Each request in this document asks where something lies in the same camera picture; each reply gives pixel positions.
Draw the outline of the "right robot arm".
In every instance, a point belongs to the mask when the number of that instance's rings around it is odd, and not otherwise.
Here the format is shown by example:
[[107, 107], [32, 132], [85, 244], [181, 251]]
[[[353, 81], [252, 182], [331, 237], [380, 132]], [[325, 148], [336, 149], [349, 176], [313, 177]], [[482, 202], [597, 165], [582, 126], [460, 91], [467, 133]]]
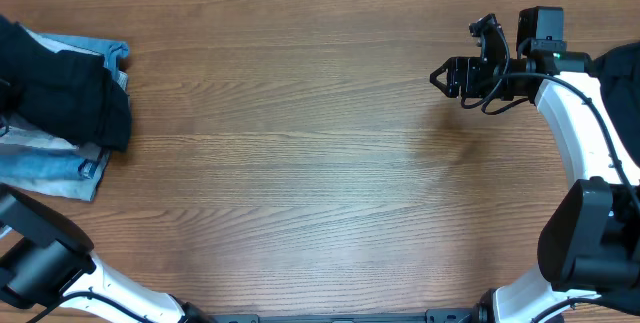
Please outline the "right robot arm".
[[563, 28], [561, 8], [528, 8], [509, 44], [487, 15], [469, 26], [479, 55], [452, 57], [430, 75], [465, 109], [534, 105], [568, 180], [536, 264], [470, 309], [428, 311], [430, 322], [559, 322], [579, 304], [639, 312], [639, 48], [592, 59], [568, 50]]

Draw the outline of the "black shorts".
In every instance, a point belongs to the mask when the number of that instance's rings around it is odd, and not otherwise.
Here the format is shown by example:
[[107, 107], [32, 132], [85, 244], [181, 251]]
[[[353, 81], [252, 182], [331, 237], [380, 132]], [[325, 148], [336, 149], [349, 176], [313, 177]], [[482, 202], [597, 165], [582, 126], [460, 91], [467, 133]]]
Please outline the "black shorts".
[[1, 114], [20, 115], [74, 145], [124, 152], [129, 98], [100, 56], [52, 52], [19, 24], [1, 19]]

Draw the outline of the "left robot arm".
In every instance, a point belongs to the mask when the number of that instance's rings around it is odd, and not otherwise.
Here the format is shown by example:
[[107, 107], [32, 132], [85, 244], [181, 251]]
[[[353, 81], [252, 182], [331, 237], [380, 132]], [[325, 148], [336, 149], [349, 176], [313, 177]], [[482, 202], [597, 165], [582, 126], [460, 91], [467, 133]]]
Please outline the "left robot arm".
[[109, 322], [211, 322], [194, 305], [145, 288], [105, 264], [87, 234], [64, 215], [1, 186], [1, 234], [21, 239], [1, 255], [1, 301], [41, 305], [37, 322], [57, 308]]

